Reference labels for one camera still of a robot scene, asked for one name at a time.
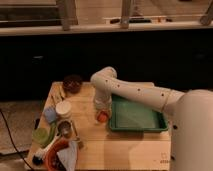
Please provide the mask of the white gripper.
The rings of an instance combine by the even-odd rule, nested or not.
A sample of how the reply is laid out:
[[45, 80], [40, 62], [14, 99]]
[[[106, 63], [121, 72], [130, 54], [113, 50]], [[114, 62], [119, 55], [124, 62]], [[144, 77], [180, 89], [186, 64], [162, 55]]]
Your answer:
[[112, 104], [111, 94], [96, 90], [93, 102], [97, 110], [110, 110]]

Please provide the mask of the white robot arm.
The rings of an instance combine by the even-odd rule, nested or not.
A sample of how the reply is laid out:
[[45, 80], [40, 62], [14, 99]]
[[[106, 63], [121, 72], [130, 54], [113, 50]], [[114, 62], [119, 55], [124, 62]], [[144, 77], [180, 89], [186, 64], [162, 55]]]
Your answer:
[[109, 109], [111, 95], [173, 116], [170, 171], [213, 171], [213, 91], [187, 92], [122, 81], [113, 67], [104, 67], [90, 77], [97, 109]]

